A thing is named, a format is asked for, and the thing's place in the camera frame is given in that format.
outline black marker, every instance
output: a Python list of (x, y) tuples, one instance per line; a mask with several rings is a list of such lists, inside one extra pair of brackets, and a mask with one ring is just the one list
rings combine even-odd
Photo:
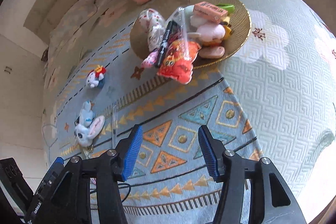
[(159, 48), (159, 53), (157, 55), (156, 63), (155, 63), (155, 67), (157, 67), (157, 68), (161, 67), (162, 61), (165, 58), (166, 51), (167, 51), (167, 48), (168, 48), (169, 37), (170, 37), (170, 34), (173, 30), (173, 26), (175, 24), (176, 23), (173, 20), (168, 22), (165, 34), (163, 35), (163, 39), (162, 39), (162, 42), (161, 42), (161, 45), (160, 45), (160, 48)]

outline metal screw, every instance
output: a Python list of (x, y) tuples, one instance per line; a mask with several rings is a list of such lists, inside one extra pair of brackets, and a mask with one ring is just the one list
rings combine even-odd
[(73, 164), (75, 164), (76, 162), (79, 162), (79, 157), (78, 156), (74, 156), (71, 158), (70, 160)]
[(109, 156), (114, 156), (116, 153), (117, 152), (116, 152), (115, 149), (110, 149), (110, 150), (107, 151), (107, 155), (109, 155)]
[(269, 158), (262, 158), (261, 161), (264, 163), (264, 164), (270, 164), (271, 163), (271, 160)]
[(228, 157), (234, 156), (235, 152), (233, 150), (225, 150), (225, 155)]

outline gold bowl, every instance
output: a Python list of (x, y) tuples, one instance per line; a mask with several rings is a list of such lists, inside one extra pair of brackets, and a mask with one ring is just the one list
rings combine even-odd
[[(251, 17), (245, 5), (239, 0), (151, 0), (144, 6), (144, 9), (152, 8), (157, 10), (167, 19), (177, 7), (187, 7), (202, 1), (207, 1), (214, 5), (219, 3), (233, 4), (235, 6), (235, 12), (231, 15), (230, 24), (234, 33), (229, 39), (222, 42), (225, 53), (221, 58), (203, 59), (198, 56), (193, 62), (194, 69), (219, 63), (232, 56), (242, 47), (251, 31)], [(130, 43), (132, 50), (139, 58), (145, 59), (150, 53), (147, 45), (147, 34), (142, 30), (138, 19), (132, 26)]]

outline small plush doll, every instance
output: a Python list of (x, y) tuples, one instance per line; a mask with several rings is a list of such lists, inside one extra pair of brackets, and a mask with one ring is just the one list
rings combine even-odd
[(221, 24), (209, 22), (207, 19), (198, 15), (190, 17), (190, 24), (197, 28), (197, 33), (200, 34), (199, 39), (203, 46), (220, 46), (222, 39), (225, 36), (225, 28)]
[(148, 57), (142, 62), (141, 68), (153, 67), (157, 56), (158, 48), (165, 33), (165, 19), (154, 9), (146, 9), (139, 15), (139, 22), (142, 29), (148, 33), (147, 44), (151, 52)]
[(105, 80), (104, 74), (106, 69), (103, 66), (97, 66), (94, 70), (90, 71), (88, 77), (86, 78), (86, 84), (90, 88), (98, 87), (103, 88)]
[(201, 46), (193, 41), (188, 42), (189, 58), (182, 52), (182, 39), (175, 40), (169, 46), (167, 54), (157, 75), (172, 78), (181, 84), (188, 84), (192, 79), (193, 64)]
[(79, 113), (79, 123), (85, 127), (89, 127), (93, 121), (93, 112), (91, 110), (91, 103), (86, 101)]
[(102, 130), (105, 123), (104, 116), (98, 116), (87, 128), (82, 124), (78, 124), (75, 127), (75, 136), (80, 146), (88, 147), (92, 144), (92, 141)]

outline pink box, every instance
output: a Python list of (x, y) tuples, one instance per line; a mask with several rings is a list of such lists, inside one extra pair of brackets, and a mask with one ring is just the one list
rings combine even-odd
[(193, 13), (217, 24), (221, 22), (222, 18), (227, 16), (227, 10), (206, 1), (195, 4)]

